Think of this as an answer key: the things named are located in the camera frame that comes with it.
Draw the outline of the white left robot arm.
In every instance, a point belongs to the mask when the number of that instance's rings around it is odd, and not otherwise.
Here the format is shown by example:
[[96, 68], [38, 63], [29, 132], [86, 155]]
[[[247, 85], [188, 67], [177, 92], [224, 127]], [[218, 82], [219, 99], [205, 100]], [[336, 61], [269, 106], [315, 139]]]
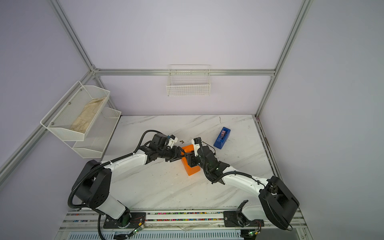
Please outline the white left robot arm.
[[68, 198], [71, 209], [90, 208], [95, 212], [122, 221], [130, 216], [130, 210], [110, 193], [112, 177], [133, 168], [144, 166], [158, 158], [169, 162], [184, 156], [181, 147], [151, 149], [142, 146], [135, 153], [130, 153], [111, 161], [98, 163], [91, 160], [86, 163]]

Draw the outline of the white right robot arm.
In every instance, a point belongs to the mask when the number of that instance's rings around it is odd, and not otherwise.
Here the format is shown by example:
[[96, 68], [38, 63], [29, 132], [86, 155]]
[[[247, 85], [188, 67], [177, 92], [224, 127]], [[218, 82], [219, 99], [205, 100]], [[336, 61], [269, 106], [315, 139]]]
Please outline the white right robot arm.
[[212, 151], [206, 155], [185, 153], [184, 157], [189, 167], [199, 166], [211, 184], [229, 185], [258, 197], [267, 219], [281, 230], [290, 229], [300, 203], [280, 178], [265, 179], [240, 172], [218, 161]]

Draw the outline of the orange wrapping paper sheet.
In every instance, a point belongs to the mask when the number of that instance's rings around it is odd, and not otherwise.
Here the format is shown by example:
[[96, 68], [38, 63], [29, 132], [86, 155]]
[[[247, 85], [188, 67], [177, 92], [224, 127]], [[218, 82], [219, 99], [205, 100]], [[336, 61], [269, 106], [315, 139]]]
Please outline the orange wrapping paper sheet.
[[[194, 153], [194, 145], [188, 145], [188, 146], [182, 147], [182, 149], [186, 153]], [[188, 165], [187, 159], [185, 157], [182, 157], [182, 163], [184, 165], [184, 168], [185, 168], [188, 176], [191, 176], [191, 175], [193, 175], [193, 174], [195, 174], [201, 170], [200, 166], [190, 167]]]

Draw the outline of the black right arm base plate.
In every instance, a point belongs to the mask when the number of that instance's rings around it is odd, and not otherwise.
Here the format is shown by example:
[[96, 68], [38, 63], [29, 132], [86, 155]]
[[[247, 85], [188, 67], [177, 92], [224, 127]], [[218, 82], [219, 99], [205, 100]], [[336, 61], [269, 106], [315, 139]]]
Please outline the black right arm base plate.
[[263, 220], [248, 220], [242, 213], [236, 211], [224, 211], [224, 225], [225, 227], [264, 227]]

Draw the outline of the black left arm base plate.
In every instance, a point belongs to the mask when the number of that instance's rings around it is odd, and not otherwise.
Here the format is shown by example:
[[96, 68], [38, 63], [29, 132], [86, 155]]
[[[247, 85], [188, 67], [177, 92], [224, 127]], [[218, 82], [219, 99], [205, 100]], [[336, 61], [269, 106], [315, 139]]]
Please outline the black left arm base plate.
[[103, 225], [104, 229], [136, 229], [143, 225], [146, 220], [145, 212], [130, 212], [123, 214], [119, 219], [113, 219], [107, 216]]

